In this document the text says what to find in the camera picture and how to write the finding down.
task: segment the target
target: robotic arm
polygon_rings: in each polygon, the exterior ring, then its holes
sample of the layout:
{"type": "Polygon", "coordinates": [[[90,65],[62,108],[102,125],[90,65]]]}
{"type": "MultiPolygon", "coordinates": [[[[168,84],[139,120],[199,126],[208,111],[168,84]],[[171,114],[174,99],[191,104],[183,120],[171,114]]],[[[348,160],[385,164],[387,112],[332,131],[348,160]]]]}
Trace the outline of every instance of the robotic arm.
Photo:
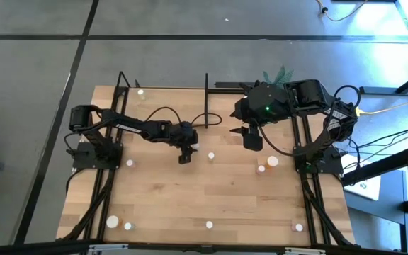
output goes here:
{"type": "Polygon", "coordinates": [[[111,139],[105,138],[98,131],[110,126],[138,134],[149,142],[164,142],[181,149],[178,158],[180,164],[191,161],[191,145],[198,143],[198,133],[186,121],[179,124],[172,124],[168,120],[142,121],[97,106],[77,106],[71,111],[69,129],[83,134],[93,145],[96,158],[101,161],[111,160],[119,154],[119,149],[113,146],[111,139]],[[92,122],[92,112],[101,116],[100,122],[92,122]]]}
{"type": "Polygon", "coordinates": [[[292,116],[306,116],[323,113],[324,130],[320,136],[304,147],[297,147],[293,154],[280,152],[286,156],[302,157],[309,165],[318,164],[324,158],[324,151],[335,141],[344,141],[353,131],[357,122],[355,106],[344,103],[330,96],[317,80],[303,80],[284,84],[284,89],[256,81],[254,87],[240,84],[245,97],[235,103],[235,117],[247,123],[249,127],[231,130],[242,134],[244,147],[254,151],[263,148],[263,140],[259,135],[265,134],[262,126],[288,119],[292,116]]]}

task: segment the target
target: gray floor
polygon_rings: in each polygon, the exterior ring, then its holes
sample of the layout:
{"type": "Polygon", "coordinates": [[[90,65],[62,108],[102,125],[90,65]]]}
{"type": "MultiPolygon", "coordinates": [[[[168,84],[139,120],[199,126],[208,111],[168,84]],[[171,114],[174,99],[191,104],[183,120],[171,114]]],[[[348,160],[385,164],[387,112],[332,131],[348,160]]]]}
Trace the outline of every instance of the gray floor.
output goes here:
{"type": "MultiPolygon", "coordinates": [[[[0,0],[0,33],[81,34],[91,2],[0,0]]],[[[324,3],[333,16],[354,6],[324,3]]],[[[340,23],[319,19],[318,12],[313,0],[102,0],[91,34],[408,35],[394,4],[366,4],[340,23]]],[[[13,237],[77,45],[74,40],[0,41],[0,161],[6,165],[0,171],[0,245],[13,237]]],[[[72,163],[62,141],[68,109],[89,103],[95,85],[114,85],[123,70],[130,82],[137,79],[142,86],[203,87],[206,72],[210,84],[253,81],[263,79],[263,71],[275,76],[281,65],[294,71],[293,80],[319,79],[330,93],[344,84],[399,86],[408,80],[408,42],[88,41],[27,242],[55,238],[72,163]]],[[[342,97],[354,99],[350,90],[342,97]]],[[[375,111],[406,101],[363,97],[361,108],[375,111]]],[[[408,106],[363,116],[353,137],[364,143],[405,128],[408,106]]],[[[355,210],[350,214],[356,241],[363,247],[400,247],[399,225],[355,210]]]]}

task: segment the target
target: small white bottle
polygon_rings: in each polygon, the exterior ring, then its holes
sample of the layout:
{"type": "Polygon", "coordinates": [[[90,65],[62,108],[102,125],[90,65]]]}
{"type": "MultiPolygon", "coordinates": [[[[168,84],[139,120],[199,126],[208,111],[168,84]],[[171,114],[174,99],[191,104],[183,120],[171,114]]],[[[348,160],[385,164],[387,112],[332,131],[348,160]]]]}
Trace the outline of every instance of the small white bottle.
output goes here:
{"type": "Polygon", "coordinates": [[[141,100],[146,100],[145,91],[142,89],[138,89],[138,96],[140,96],[141,100]]]}
{"type": "Polygon", "coordinates": [[[124,224],[124,230],[134,230],[135,229],[135,224],[127,222],[124,224]]]}
{"type": "Polygon", "coordinates": [[[119,225],[119,218],[115,215],[111,215],[106,219],[106,227],[111,229],[116,228],[119,225]]]}
{"type": "Polygon", "coordinates": [[[209,152],[208,159],[209,161],[213,161],[215,159],[215,153],[209,152]]]}
{"type": "Polygon", "coordinates": [[[135,167],[135,162],[131,159],[127,160],[127,166],[128,167],[135,167]]]}
{"type": "Polygon", "coordinates": [[[208,230],[211,230],[213,228],[213,222],[211,221],[207,221],[205,223],[205,227],[207,227],[208,230]]]}
{"type": "Polygon", "coordinates": [[[270,156],[269,158],[267,158],[267,164],[269,167],[278,166],[278,158],[276,158],[275,156],[270,156]]]}
{"type": "Polygon", "coordinates": [[[296,224],[295,225],[295,231],[297,231],[297,232],[303,231],[303,226],[301,224],[296,224]]]}
{"type": "Polygon", "coordinates": [[[263,165],[258,166],[258,168],[256,169],[256,173],[258,174],[263,174],[266,172],[266,167],[263,165]]]}

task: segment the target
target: wooden table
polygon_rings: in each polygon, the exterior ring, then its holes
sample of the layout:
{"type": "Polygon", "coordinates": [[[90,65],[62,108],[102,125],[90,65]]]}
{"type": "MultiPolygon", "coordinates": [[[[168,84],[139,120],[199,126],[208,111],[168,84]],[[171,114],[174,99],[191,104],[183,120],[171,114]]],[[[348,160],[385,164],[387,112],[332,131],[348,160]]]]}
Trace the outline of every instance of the wooden table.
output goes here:
{"type": "MultiPolygon", "coordinates": [[[[110,108],[112,86],[97,86],[92,104],[110,108]]],[[[126,114],[145,119],[153,110],[170,106],[182,120],[192,121],[204,111],[204,89],[144,89],[146,100],[130,89],[126,114]]],[[[242,122],[230,117],[234,103],[242,95],[209,94],[210,113],[222,116],[222,123],[208,129],[197,127],[199,152],[190,164],[180,165],[180,150],[167,144],[153,144],[129,132],[123,134],[123,162],[115,175],[108,215],[136,225],[133,231],[123,226],[106,229],[107,242],[148,242],[171,244],[235,245],[310,245],[300,177],[293,158],[274,152],[264,143],[261,152],[243,148],[242,137],[230,133],[242,122]],[[215,160],[208,161],[208,152],[215,160]],[[268,156],[279,159],[276,168],[258,175],[258,164],[268,156]],[[135,168],[125,165],[133,159],[135,168]],[[206,229],[206,221],[214,223],[206,229]],[[302,232],[293,231],[300,223],[302,232]]],[[[161,110],[152,120],[171,120],[176,116],[161,110]]],[[[322,131],[322,115],[310,117],[313,138],[322,131]]],[[[209,116],[209,123],[217,118],[209,116]]],[[[204,117],[195,123],[203,123],[204,117]]],[[[279,148],[290,151],[294,146],[290,121],[265,127],[269,139],[279,148]]],[[[63,237],[86,212],[94,186],[96,170],[85,170],[75,176],[65,200],[57,237],[63,237]]],[[[349,241],[353,240],[351,222],[339,181],[320,174],[325,208],[334,224],[349,241]]],[[[99,214],[95,217],[92,237],[96,236],[99,214]]],[[[317,238],[322,241],[319,218],[314,212],[317,238]]]]}

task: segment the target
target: green plant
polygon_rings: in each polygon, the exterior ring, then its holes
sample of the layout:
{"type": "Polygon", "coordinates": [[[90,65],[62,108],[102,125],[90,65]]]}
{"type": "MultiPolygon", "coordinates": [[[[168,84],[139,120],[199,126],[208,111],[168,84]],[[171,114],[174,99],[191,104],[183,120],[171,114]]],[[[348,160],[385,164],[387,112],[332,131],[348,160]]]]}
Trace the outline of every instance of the green plant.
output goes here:
{"type": "Polygon", "coordinates": [[[281,66],[280,71],[278,71],[278,74],[276,75],[275,80],[272,82],[266,71],[263,72],[263,77],[266,80],[268,84],[274,84],[278,86],[282,86],[284,83],[289,82],[290,79],[292,78],[292,75],[294,73],[294,70],[290,70],[289,72],[286,71],[286,68],[284,65],[281,66]]]}

